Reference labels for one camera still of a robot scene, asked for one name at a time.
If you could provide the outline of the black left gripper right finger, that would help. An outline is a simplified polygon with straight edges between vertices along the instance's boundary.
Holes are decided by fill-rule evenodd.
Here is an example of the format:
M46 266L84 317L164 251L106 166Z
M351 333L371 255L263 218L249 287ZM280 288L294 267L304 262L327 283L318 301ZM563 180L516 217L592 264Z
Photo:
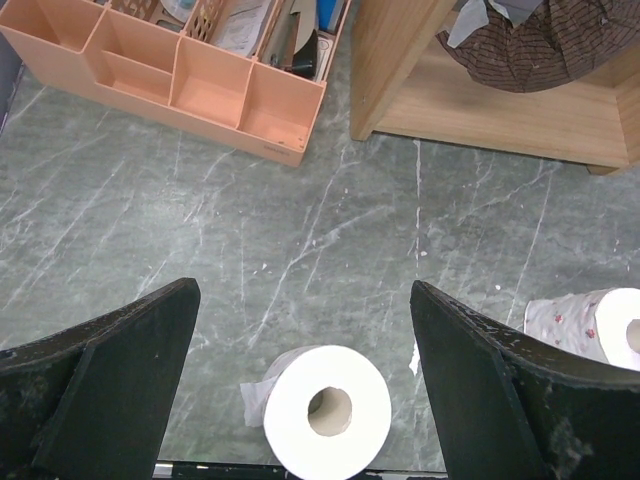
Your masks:
M635 479L639 375L486 317L417 281L411 317L452 479Z

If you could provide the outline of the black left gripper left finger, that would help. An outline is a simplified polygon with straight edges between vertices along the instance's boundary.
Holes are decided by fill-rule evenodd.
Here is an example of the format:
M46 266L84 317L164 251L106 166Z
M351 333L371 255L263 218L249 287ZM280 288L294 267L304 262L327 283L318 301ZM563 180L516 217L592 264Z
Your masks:
M2 351L2 478L151 478L199 305L180 278Z

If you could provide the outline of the brown green paper roll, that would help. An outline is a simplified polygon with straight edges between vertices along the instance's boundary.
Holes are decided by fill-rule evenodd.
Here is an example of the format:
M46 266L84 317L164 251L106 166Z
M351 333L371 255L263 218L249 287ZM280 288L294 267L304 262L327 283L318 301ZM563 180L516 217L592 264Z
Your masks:
M519 24L495 1L469 1L440 45L472 80L511 93L578 80L639 42L637 1L542 1Z

